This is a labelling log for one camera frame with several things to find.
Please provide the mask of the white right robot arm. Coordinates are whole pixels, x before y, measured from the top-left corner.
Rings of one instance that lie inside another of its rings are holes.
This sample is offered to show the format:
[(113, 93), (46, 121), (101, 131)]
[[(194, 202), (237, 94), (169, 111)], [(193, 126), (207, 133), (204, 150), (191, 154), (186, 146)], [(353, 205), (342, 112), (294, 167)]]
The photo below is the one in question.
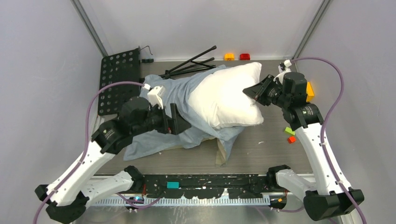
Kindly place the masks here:
[(325, 132), (325, 121), (315, 104), (307, 101), (307, 80), (302, 73), (268, 75), (243, 92), (265, 106), (281, 108), (283, 118), (301, 142), (313, 170), (315, 182), (297, 175), (289, 166), (267, 171), (271, 191), (286, 189), (303, 202), (314, 221), (351, 213), (364, 201), (363, 192), (354, 189), (341, 171)]

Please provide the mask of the white pillow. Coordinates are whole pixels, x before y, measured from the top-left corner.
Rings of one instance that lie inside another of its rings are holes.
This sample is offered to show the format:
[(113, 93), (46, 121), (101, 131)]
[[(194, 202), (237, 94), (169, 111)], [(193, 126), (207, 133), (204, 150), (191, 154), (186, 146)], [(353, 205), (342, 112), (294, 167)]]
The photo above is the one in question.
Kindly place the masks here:
[(190, 94), (190, 107), (214, 129), (263, 123), (260, 108), (243, 92), (259, 83), (261, 68), (252, 62), (211, 73)]

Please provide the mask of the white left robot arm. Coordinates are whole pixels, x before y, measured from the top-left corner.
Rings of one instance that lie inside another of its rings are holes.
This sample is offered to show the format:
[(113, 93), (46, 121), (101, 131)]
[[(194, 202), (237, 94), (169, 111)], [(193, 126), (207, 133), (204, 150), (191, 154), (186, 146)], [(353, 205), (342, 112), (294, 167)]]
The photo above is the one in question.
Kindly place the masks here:
[(170, 104), (170, 112), (168, 116), (163, 105), (150, 103), (141, 97), (133, 97), (125, 102), (116, 118), (102, 123), (87, 139), (80, 157), (58, 179), (35, 189), (50, 219), (69, 224), (97, 201), (112, 194), (128, 190), (140, 192), (144, 177), (134, 166), (128, 166), (95, 184), (89, 184), (88, 181), (103, 165), (130, 145), (135, 136), (151, 131), (177, 135), (191, 127), (180, 115), (176, 104)]

